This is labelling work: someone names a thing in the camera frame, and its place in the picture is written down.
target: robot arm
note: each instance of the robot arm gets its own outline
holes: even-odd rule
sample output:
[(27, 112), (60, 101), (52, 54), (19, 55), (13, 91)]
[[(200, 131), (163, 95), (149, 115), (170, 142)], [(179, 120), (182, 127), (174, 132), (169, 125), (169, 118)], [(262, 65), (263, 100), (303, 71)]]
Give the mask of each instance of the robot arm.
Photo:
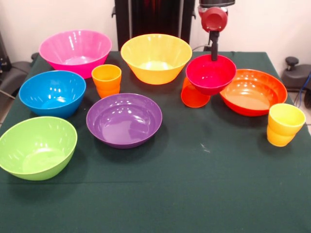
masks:
[(217, 60), (219, 33), (225, 29), (228, 22), (226, 7), (234, 3), (235, 0), (200, 0), (199, 15), (202, 28), (209, 33), (207, 50), (211, 51), (212, 61)]

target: orange cup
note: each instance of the orange cup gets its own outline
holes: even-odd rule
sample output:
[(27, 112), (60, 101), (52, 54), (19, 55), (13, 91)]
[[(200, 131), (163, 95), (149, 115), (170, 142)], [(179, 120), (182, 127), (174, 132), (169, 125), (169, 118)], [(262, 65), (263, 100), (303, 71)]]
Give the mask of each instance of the orange cup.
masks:
[(121, 77), (121, 69), (115, 65), (105, 64), (93, 69), (93, 82), (101, 99), (120, 93)]
[(205, 106), (210, 96), (202, 94), (189, 81), (187, 77), (184, 79), (183, 88), (181, 91), (182, 102), (190, 108), (201, 108)]

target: pink bowl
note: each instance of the pink bowl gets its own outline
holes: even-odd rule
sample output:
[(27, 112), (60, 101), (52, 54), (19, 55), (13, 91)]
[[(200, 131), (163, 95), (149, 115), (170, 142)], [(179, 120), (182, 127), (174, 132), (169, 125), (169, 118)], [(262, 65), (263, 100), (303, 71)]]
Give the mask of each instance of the pink bowl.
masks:
[(87, 79), (95, 67), (105, 63), (111, 48), (111, 40), (102, 33), (74, 30), (47, 38), (39, 54), (55, 70), (71, 71)]
[(194, 87), (205, 95), (216, 95), (229, 85), (237, 72), (235, 64), (227, 57), (218, 55), (212, 61), (211, 55), (193, 59), (186, 74)]

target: orange bowl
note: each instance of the orange bowl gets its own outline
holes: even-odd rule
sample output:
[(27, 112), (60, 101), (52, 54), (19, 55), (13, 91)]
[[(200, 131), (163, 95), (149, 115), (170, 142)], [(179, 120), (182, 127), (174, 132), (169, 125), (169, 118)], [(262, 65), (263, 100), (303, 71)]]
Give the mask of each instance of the orange bowl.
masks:
[(232, 82), (220, 92), (225, 104), (238, 114), (256, 117), (284, 103), (287, 90), (276, 77), (258, 70), (238, 69)]

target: cup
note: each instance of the cup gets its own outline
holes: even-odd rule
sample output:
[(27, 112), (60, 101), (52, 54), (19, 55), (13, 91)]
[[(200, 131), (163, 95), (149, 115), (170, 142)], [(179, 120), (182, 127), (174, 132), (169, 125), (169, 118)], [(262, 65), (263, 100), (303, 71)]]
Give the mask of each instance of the cup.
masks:
[(267, 139), (276, 147), (289, 144), (306, 122), (306, 115), (297, 107), (278, 103), (269, 110)]
[(102, 98), (120, 93), (121, 69), (115, 65), (105, 64), (92, 71), (97, 93)]
[(189, 81), (187, 77), (184, 79), (182, 91), (181, 91), (182, 102), (190, 108), (200, 108), (205, 106), (210, 96), (202, 94), (198, 91)]

